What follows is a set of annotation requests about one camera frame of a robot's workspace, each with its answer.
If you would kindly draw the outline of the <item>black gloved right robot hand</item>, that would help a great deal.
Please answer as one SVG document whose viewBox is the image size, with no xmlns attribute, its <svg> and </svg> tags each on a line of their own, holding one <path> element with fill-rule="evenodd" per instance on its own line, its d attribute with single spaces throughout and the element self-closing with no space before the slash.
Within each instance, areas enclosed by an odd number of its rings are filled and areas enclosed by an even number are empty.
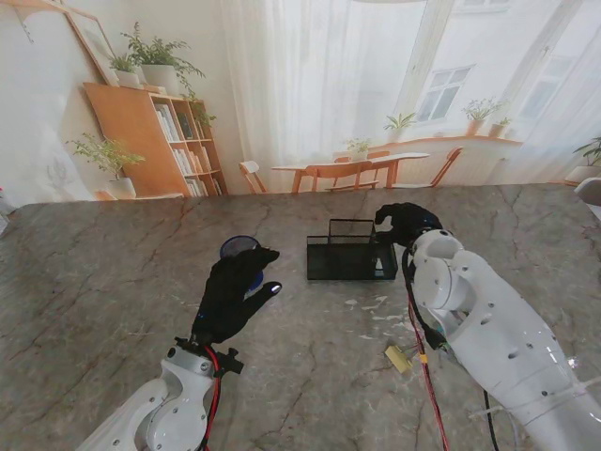
<svg viewBox="0 0 601 451">
<path fill-rule="evenodd" d="M 392 228 L 376 233 L 377 241 L 380 243 L 410 247 L 424 233 L 443 229 L 434 213 L 409 202 L 382 206 L 376 213 L 375 224 L 381 225 L 387 218 L 391 219 Z"/>
</svg>

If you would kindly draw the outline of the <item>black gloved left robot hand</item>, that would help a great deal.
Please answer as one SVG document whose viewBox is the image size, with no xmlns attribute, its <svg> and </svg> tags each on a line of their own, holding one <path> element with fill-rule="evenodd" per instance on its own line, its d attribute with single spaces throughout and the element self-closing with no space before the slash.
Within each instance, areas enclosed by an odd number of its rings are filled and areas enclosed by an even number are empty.
<svg viewBox="0 0 601 451">
<path fill-rule="evenodd" d="M 256 246 L 213 265 L 193 322 L 192 342 L 201 346 L 220 344 L 238 334 L 280 292 L 280 283 L 267 282 L 253 295 L 246 295 L 255 278 L 279 256 L 275 250 Z"/>
</svg>

